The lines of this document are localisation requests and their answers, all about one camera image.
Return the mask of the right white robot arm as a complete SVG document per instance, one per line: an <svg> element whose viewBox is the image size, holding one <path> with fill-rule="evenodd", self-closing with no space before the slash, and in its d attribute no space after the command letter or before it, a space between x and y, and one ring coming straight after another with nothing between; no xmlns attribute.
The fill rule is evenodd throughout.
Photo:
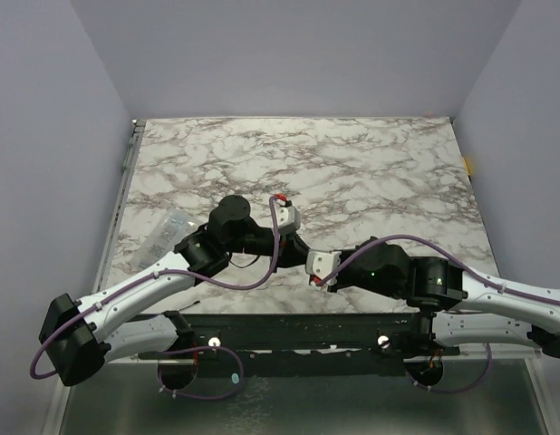
<svg viewBox="0 0 560 435"><path fill-rule="evenodd" d="M410 256L395 237L372 238L339 251L316 277L330 289L358 287L404 301L426 318L406 333L408 347L511 343L560 359L560 289L484 274L435 246L435 256Z"/></svg>

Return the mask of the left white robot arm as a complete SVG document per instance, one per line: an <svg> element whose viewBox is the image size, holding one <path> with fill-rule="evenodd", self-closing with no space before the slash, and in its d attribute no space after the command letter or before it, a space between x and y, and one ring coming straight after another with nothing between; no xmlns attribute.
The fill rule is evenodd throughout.
<svg viewBox="0 0 560 435"><path fill-rule="evenodd" d="M75 386L105 363L133 354L184 355L193 340L183 316L175 311L146 314L146 309L202 283L235 291L256 289L278 268L305 264L309 248L297 234L297 209L283 195L272 196L268 205L272 225L261 227L251 218L244 197L228 195L207 223L123 283L79 299L67 294L54 298L38 336L41 346L31 362L31 377L57 376L63 385ZM253 284L217 281L235 253L267 257L269 267Z"/></svg>

